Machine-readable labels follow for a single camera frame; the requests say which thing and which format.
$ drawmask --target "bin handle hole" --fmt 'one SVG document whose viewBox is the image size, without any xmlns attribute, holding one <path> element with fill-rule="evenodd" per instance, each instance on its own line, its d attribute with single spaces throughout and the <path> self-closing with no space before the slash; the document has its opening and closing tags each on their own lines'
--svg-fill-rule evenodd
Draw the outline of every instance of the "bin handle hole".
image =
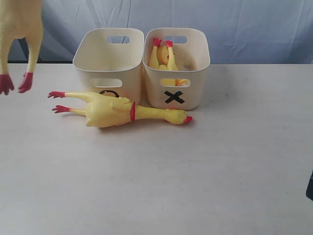
<svg viewBox="0 0 313 235">
<path fill-rule="evenodd" d="M 107 42 L 110 44 L 127 44 L 131 40 L 128 36 L 108 36 Z"/>
<path fill-rule="evenodd" d="M 160 84 L 163 87 L 189 87 L 189 79 L 162 78 Z"/>
<path fill-rule="evenodd" d="M 90 83 L 97 88 L 118 88 L 123 85 L 121 80 L 114 78 L 93 78 Z"/>
<path fill-rule="evenodd" d="M 172 41 L 175 44 L 185 44 L 187 42 L 187 37 L 185 36 L 166 36 L 164 41 Z"/>
</svg>

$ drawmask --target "black tape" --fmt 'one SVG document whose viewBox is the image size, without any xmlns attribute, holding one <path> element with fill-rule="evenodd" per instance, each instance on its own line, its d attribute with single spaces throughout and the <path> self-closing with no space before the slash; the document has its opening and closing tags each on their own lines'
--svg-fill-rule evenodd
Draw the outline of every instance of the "black tape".
<svg viewBox="0 0 313 235">
<path fill-rule="evenodd" d="M 313 172 L 309 180 L 306 196 L 313 201 Z"/>
<path fill-rule="evenodd" d="M 119 94 L 117 92 L 111 91 L 111 90 L 103 90 L 103 91 L 100 91 L 99 94 L 104 94 L 104 92 L 113 93 L 116 98 L 119 98 Z"/>
<path fill-rule="evenodd" d="M 173 100 L 177 101 L 178 103 L 182 104 L 183 102 L 185 102 L 182 98 L 180 98 L 179 96 L 182 95 L 182 92 L 178 91 L 175 94 L 172 94 L 168 91 L 164 92 L 164 94 L 166 94 L 167 96 L 169 96 L 169 98 L 165 101 L 165 103 L 170 103 Z"/>
</svg>

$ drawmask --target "red band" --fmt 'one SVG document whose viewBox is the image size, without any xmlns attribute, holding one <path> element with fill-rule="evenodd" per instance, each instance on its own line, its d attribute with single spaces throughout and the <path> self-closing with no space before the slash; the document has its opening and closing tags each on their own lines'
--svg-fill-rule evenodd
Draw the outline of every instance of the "red band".
<svg viewBox="0 0 313 235">
<path fill-rule="evenodd" d="M 131 121 L 135 121 L 135 112 L 136 112 L 136 103 L 133 102 L 133 105 L 131 108 Z"/>
</svg>

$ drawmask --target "table surface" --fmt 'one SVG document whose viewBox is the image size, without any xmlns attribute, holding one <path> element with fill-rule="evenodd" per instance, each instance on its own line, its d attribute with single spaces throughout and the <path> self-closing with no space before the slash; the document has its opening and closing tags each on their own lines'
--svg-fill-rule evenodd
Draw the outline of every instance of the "table surface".
<svg viewBox="0 0 313 235">
<path fill-rule="evenodd" d="M 10 64 L 16 87 L 26 64 Z M 311 235 L 313 66 L 211 65 L 190 125 L 54 114 L 73 66 L 0 95 L 1 235 Z"/>
</svg>

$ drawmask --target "white plastic bin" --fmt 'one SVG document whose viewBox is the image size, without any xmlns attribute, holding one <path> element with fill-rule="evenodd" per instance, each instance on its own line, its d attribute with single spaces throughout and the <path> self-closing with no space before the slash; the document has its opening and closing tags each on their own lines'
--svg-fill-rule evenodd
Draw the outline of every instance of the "white plastic bin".
<svg viewBox="0 0 313 235">
<path fill-rule="evenodd" d="M 161 45 L 166 40 L 173 41 L 179 71 L 156 70 L 148 66 L 155 37 L 162 40 Z M 151 30 L 145 40 L 142 59 L 148 101 L 152 106 L 161 109 L 190 110 L 199 105 L 210 65 L 209 47 L 203 32 L 192 28 Z M 161 79 L 165 78 L 188 79 L 189 85 L 163 86 Z"/>
<path fill-rule="evenodd" d="M 83 38 L 73 65 L 86 91 L 114 91 L 139 103 L 143 47 L 144 34 L 138 29 L 94 29 Z"/>
</svg>

